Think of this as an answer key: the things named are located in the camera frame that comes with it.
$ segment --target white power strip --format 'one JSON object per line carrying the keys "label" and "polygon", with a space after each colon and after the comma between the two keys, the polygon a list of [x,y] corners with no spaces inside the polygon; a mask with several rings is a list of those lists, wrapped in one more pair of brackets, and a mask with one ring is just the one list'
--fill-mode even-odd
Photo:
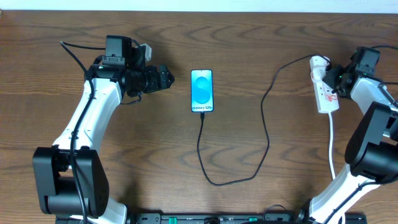
{"label": "white power strip", "polygon": [[322,81],[326,75],[326,66],[329,63],[322,57],[314,56],[310,59],[311,80],[315,90],[315,98],[319,113],[331,113],[339,108],[337,94]]}

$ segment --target wooden surface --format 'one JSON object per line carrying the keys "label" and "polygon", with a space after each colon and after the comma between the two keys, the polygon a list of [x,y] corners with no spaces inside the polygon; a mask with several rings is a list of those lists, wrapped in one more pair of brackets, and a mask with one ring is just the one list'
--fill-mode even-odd
{"label": "wooden surface", "polygon": [[[271,146],[252,181],[214,187],[196,154],[200,117],[190,111],[190,70],[214,72],[215,110],[201,149],[208,174],[223,182],[253,174],[266,139],[260,100],[276,70],[323,54],[349,62],[359,45],[398,45],[396,15],[6,11],[0,17],[0,223],[52,223],[41,213],[32,170],[38,146],[51,146],[69,122],[83,74],[59,41],[104,47],[107,34],[153,49],[153,64],[175,75],[169,90],[119,106],[99,153],[111,196],[163,212],[259,212],[275,203],[296,210],[330,183],[328,116],[318,114],[309,61],[283,70],[264,102]],[[88,67],[98,51],[73,49]],[[398,82],[397,52],[382,49],[377,76]],[[393,96],[398,87],[389,86]],[[362,115],[340,100],[335,166]],[[351,211],[369,223],[396,223],[398,184],[362,198]]]}

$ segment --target blue phone screen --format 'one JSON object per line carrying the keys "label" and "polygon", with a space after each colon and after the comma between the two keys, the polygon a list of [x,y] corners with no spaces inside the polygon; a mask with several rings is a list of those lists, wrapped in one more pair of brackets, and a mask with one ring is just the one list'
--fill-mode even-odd
{"label": "blue phone screen", "polygon": [[191,72],[192,112],[213,111],[213,72],[192,70]]}

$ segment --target white cord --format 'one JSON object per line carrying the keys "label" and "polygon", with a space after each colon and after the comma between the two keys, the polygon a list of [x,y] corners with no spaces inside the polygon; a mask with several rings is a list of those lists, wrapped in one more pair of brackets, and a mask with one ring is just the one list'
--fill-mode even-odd
{"label": "white cord", "polygon": [[[330,127],[330,139],[329,139],[329,166],[330,166],[330,173],[331,178],[334,180],[336,178],[335,168],[333,167],[333,118],[331,116],[331,112],[328,113],[329,115],[329,127]],[[346,216],[343,214],[341,216],[341,224],[346,223]]]}

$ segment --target white background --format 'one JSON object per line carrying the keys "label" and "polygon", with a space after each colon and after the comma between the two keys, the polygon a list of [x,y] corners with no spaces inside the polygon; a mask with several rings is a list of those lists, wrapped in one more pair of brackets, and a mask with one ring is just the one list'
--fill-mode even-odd
{"label": "white background", "polygon": [[398,13],[398,0],[0,0],[0,9]]}

